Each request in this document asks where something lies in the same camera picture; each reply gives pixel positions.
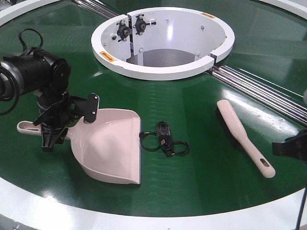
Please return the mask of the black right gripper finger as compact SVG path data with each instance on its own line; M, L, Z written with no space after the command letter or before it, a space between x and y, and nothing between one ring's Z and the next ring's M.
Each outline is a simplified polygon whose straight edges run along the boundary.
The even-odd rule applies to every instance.
M284 142L272 143L273 155L291 157L307 162L307 130L301 130L297 135L289 137Z

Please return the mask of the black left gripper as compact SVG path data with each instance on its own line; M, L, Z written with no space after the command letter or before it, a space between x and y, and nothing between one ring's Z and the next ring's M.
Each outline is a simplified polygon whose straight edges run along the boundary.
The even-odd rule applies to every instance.
M54 128L64 128L84 115L85 99L72 96L68 92L61 95L42 94L37 97L40 115L33 122L41 126L42 150L52 152L55 144L63 144L68 130L63 129L57 138Z

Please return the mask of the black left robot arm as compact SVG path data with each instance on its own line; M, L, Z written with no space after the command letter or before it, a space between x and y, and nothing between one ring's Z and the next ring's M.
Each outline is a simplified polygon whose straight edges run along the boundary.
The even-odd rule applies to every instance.
M14 101L1 115L10 113L20 96L34 92L40 115L33 124L40 126L44 151L63 143L68 125L85 114L86 99L68 93L70 73L65 59L39 48L0 63L0 100Z

